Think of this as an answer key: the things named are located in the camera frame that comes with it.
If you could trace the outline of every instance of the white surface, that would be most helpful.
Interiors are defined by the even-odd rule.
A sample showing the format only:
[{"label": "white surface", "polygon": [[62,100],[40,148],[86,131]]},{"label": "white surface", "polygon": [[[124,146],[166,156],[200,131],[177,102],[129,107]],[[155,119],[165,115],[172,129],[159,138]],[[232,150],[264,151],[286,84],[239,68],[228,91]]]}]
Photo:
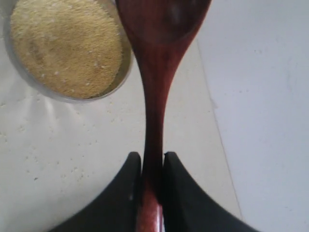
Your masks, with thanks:
[{"label": "white surface", "polygon": [[[0,40],[0,232],[41,232],[89,203],[130,151],[143,153],[144,100],[136,63],[114,94],[67,104],[28,87]],[[236,216],[239,207],[194,42],[171,87],[164,151]]]},{"label": "white surface", "polygon": [[244,219],[309,231],[309,1],[213,0],[199,34]]}]

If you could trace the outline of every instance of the grain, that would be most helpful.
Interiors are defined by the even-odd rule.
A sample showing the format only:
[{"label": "grain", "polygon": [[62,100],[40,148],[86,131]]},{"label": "grain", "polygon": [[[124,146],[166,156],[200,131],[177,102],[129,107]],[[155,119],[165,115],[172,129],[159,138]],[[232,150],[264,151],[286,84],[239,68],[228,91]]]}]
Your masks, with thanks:
[{"label": "grain", "polygon": [[25,68],[69,97],[100,95],[122,61],[118,26],[94,0],[20,0],[11,37]]}]

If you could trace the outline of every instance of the metal bowl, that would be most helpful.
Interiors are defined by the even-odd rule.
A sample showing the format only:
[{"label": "metal bowl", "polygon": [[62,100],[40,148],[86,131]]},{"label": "metal bowl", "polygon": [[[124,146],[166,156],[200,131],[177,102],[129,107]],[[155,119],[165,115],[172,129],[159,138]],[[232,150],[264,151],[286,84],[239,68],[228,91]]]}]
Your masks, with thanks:
[{"label": "metal bowl", "polygon": [[126,36],[126,33],[122,27],[117,8],[113,1],[111,0],[97,0],[97,2],[109,12],[110,16],[114,18],[116,24],[119,27],[119,33],[121,36],[121,44],[123,48],[123,57],[122,57],[122,63],[120,65],[119,71],[114,79],[114,81],[110,84],[110,86],[104,90],[102,93],[100,93],[98,96],[92,97],[90,99],[79,99],[79,98],[73,98],[65,96],[61,93],[55,92],[51,89],[49,89],[47,86],[39,82],[31,73],[29,73],[16,53],[14,52],[13,48],[13,41],[11,38],[11,14],[13,12],[14,6],[17,3],[18,0],[2,0],[0,3],[1,13],[5,17],[4,19],[4,26],[3,26],[3,36],[5,41],[5,47],[6,51],[8,53],[8,56],[18,71],[19,75],[33,88],[37,89],[40,93],[43,95],[53,98],[58,101],[62,102],[70,102],[70,103],[80,103],[80,102],[90,102],[93,100],[102,99],[113,92],[115,92],[126,80],[128,77],[132,60],[133,60],[133,53],[131,49],[130,42]]}]

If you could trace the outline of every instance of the wooden spoon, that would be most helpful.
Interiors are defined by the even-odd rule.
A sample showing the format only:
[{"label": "wooden spoon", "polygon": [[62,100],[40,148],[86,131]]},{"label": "wooden spoon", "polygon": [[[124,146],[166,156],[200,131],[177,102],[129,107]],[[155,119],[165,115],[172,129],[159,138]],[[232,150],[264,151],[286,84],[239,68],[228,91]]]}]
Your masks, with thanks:
[{"label": "wooden spoon", "polygon": [[138,232],[162,231],[160,203],[163,121],[169,87],[211,0],[116,0],[133,47],[146,104]]}]

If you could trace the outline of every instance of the dark red wooden spoon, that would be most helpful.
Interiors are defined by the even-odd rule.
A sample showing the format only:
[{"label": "dark red wooden spoon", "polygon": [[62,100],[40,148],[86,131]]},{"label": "dark red wooden spoon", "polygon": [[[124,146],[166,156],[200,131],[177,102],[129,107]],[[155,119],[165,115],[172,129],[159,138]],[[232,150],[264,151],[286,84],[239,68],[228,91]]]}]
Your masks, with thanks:
[{"label": "dark red wooden spoon", "polygon": [[163,121],[169,87],[211,0],[116,0],[142,77],[146,139],[137,231],[162,231]]}]

